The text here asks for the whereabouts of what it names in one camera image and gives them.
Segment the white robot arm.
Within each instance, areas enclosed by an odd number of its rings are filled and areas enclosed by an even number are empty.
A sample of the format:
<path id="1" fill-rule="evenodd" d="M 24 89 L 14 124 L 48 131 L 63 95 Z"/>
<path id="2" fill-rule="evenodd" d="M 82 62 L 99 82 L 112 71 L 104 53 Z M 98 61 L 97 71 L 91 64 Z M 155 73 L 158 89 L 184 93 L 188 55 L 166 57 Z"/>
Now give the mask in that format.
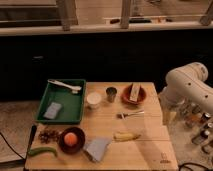
<path id="1" fill-rule="evenodd" d="M 213 114 L 213 88 L 205 83 L 207 78 L 208 69 L 200 62 L 177 67 L 166 74 L 166 86 L 158 94 L 164 125 L 169 123 L 171 113 L 186 100 Z"/>

